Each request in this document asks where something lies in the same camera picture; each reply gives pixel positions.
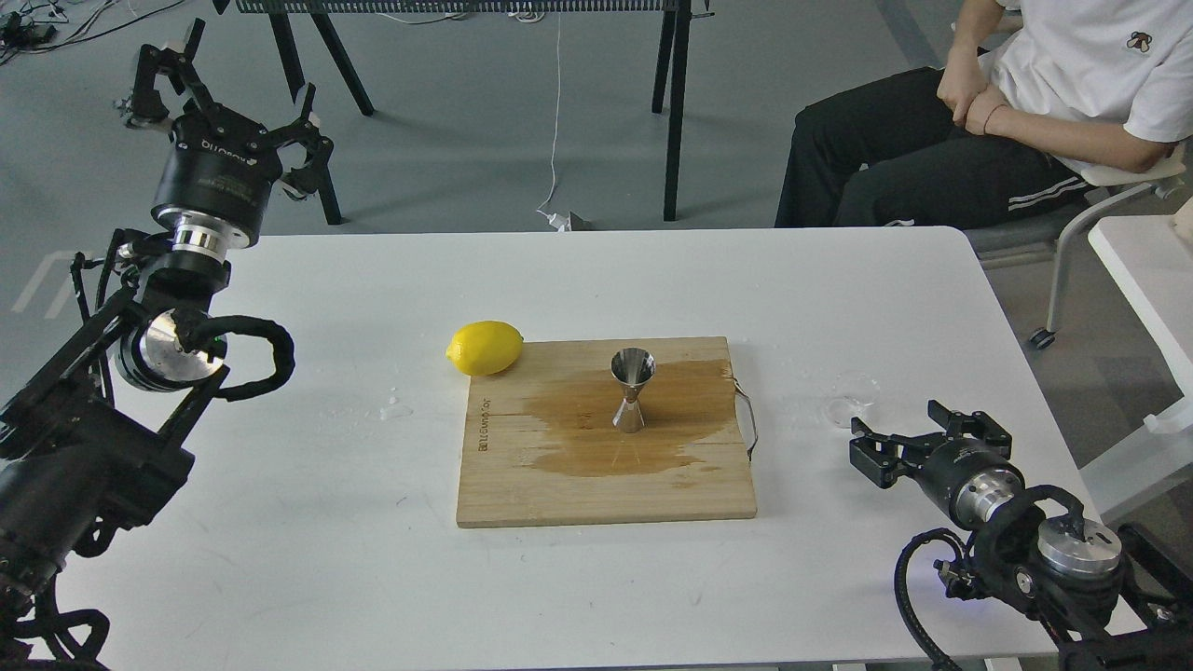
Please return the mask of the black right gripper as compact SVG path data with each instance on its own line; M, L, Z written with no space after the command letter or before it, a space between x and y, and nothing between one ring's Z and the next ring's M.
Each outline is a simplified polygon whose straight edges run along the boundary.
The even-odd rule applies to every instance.
M948 438L934 451L933 433L878 433L852 418L849 463L880 490L911 478L956 527L975 531L1025 490L1022 472L1009 462L1010 433L983 411L968 415L937 400L927 414Z

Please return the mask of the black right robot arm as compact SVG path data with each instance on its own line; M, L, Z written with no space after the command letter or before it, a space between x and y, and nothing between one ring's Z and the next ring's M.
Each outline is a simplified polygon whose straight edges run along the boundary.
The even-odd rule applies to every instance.
M942 591L962 601L996 598L1041 624L1062 670L1188 670L1189 568L1146 531L1087 517L1052 485L1027 486L1010 464L1010 433L993 417L929 401L937 432L877 433L852 418L851 464L882 490L911 478L952 522L900 552L894 595L913 641L937 670L957 663L911 607L908 570L921 544L951 547L937 561Z

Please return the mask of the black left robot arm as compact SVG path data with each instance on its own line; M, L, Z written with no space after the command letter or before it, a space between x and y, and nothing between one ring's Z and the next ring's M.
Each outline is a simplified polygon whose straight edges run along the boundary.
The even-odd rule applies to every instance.
M187 481L183 444L209 404L293 376L282 324L210 313L230 282L227 252L259 241L272 187L317 196L328 224L344 220L314 85L295 90L297 118L276 129L215 101L194 67L204 27L192 21L178 49L141 47L125 103L129 127L168 133L160 232L120 228L104 256L74 256L82 324L4 406L5 670L101 667L110 621L57 607L64 561L152 523Z

